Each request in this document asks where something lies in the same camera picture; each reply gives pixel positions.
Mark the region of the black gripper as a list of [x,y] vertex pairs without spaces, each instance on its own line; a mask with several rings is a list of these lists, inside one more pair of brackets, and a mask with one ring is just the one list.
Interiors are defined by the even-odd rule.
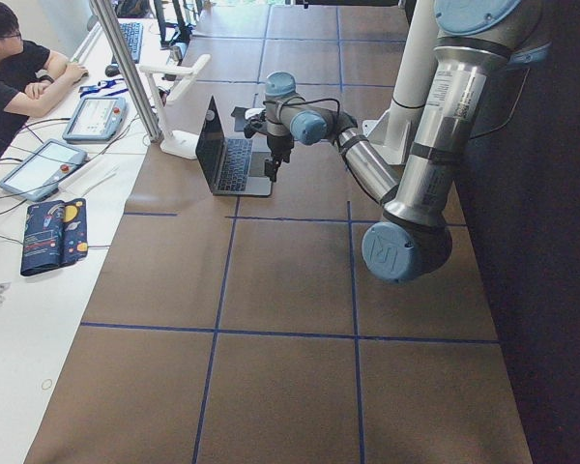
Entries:
[[270,181],[275,182],[277,171],[281,164],[290,161],[290,154],[293,149],[293,136],[291,134],[283,136],[269,134],[267,136],[267,146],[271,153],[265,158],[264,171]]

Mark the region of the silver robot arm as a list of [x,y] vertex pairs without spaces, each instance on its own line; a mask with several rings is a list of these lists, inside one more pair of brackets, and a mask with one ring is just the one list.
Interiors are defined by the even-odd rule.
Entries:
[[390,108],[361,132],[355,119],[318,107],[288,72],[266,81],[264,122],[274,177],[296,143],[330,141],[383,210],[362,239],[367,268],[388,282],[439,269],[450,257],[443,210],[494,73],[542,60],[549,48],[545,1],[419,1]]

